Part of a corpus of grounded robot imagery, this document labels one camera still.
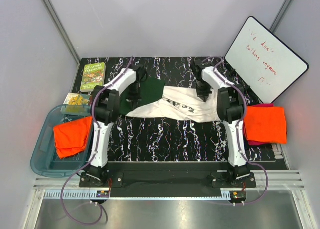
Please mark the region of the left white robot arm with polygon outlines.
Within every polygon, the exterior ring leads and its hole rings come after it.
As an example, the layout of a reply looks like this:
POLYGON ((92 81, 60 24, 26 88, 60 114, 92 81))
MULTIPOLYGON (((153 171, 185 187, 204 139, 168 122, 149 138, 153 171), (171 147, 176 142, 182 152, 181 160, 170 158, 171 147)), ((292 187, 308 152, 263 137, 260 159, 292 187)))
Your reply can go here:
POLYGON ((93 119, 92 150, 86 175, 97 187, 108 182, 108 148, 112 128, 120 116, 121 95, 128 90, 125 100, 135 109, 142 100, 140 84, 147 79, 143 65, 127 66, 109 83, 96 86, 93 91, 91 115, 93 119))

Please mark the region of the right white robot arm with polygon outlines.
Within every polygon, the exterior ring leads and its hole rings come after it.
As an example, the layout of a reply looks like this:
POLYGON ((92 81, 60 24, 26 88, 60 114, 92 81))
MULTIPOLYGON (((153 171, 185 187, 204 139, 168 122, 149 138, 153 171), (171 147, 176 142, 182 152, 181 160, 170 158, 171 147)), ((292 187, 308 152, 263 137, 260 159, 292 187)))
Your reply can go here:
POLYGON ((244 117, 247 103, 244 87, 224 77, 211 62, 193 59, 191 71, 196 80, 198 98, 207 102, 212 89, 217 92, 216 112, 223 123, 228 142, 228 169, 226 180, 232 187, 239 187, 250 176, 244 143, 244 117))

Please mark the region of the white and green t-shirt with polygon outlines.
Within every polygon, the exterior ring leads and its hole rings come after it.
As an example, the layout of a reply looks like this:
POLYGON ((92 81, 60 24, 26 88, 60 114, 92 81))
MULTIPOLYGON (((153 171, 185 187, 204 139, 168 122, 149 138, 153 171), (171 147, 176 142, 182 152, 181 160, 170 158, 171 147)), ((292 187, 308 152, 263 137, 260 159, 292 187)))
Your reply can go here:
POLYGON ((197 96, 194 88, 166 86, 164 81, 148 78, 140 84, 142 100, 136 109, 126 101, 129 90, 121 94, 120 114, 131 118, 168 118, 196 123, 217 122, 218 93, 211 90, 206 102, 197 96))

